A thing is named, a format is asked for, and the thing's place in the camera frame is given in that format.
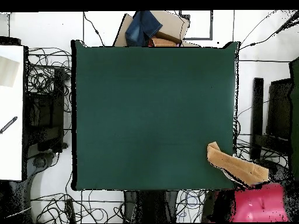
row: green board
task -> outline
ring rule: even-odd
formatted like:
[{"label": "green board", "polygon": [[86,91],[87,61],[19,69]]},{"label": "green board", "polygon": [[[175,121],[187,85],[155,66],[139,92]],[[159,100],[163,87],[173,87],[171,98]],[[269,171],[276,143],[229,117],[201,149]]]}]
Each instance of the green board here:
[{"label": "green board", "polygon": [[222,171],[207,161],[207,145],[217,141],[223,152],[233,154],[237,46],[72,43],[74,188],[232,188]]}]

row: white board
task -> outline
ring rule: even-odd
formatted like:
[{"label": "white board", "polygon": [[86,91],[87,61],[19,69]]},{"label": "white board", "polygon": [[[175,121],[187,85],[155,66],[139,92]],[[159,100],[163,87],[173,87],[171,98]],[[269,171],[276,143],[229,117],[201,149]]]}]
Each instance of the white board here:
[{"label": "white board", "polygon": [[0,129],[18,117],[0,134],[0,180],[22,179],[23,54],[22,46],[0,45],[0,70],[10,75],[0,76]]}]

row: black border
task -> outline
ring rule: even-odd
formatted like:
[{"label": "black border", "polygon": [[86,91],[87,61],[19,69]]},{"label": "black border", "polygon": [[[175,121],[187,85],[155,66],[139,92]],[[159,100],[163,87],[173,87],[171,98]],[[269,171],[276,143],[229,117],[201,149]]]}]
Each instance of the black border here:
[{"label": "black border", "polygon": [[288,101],[290,102],[290,131],[288,133],[288,144],[289,144],[289,147],[291,147],[291,150],[290,150],[290,153],[291,155],[288,156],[288,169],[292,172],[293,176],[294,176],[294,180],[295,181],[299,181],[299,176],[297,174],[294,173],[294,169],[293,169],[293,164],[292,164],[292,160],[293,160],[293,146],[292,146],[292,140],[291,140],[291,137],[292,137],[292,133],[293,133],[293,102],[292,102],[292,99],[291,99],[291,94],[293,93],[293,90],[295,88],[295,80],[294,80],[294,71],[293,71],[293,66],[294,64],[299,60],[299,57],[294,59],[293,61],[291,61],[289,64],[288,64],[288,68],[290,70],[290,78],[291,78],[291,89],[290,91],[288,92],[287,94],[287,98],[288,98]]},{"label": "black border", "polygon": [[120,26],[119,26],[119,31],[117,31],[117,34],[116,34],[116,37],[115,37],[115,40],[114,40],[112,46],[115,46],[116,40],[117,40],[117,38],[119,36],[120,29],[123,26],[124,18],[126,18],[127,15],[129,15],[129,14],[124,14],[123,19],[121,20],[121,23],[120,23]]},{"label": "black border", "polygon": [[71,69],[71,92],[72,92],[72,182],[71,188],[77,191],[77,102],[76,102],[76,70],[77,70],[77,49],[76,41],[71,40],[72,69]]},{"label": "black border", "polygon": [[[77,49],[76,49],[76,41],[81,42],[84,47],[87,47],[85,43],[81,40],[71,40],[71,50],[72,50],[72,69],[71,69],[71,90],[72,90],[72,182],[71,188],[73,191],[80,191],[77,190],[77,102],[76,102],[76,70],[77,70]],[[214,49],[226,49],[232,43],[237,43],[237,48],[235,50],[235,106],[234,106],[234,117],[233,117],[233,132],[232,132],[232,152],[237,155],[237,114],[238,114],[238,95],[239,95],[239,50],[241,46],[241,42],[239,41],[230,41],[222,48],[218,47],[181,47],[184,49],[198,49],[198,48],[214,48]],[[144,47],[148,49],[159,49],[159,48],[168,48],[168,49],[179,49],[178,47]],[[94,188],[85,188],[84,190],[101,190],[101,189],[94,189]],[[123,191],[122,189],[118,190],[107,190],[106,191]]]}]

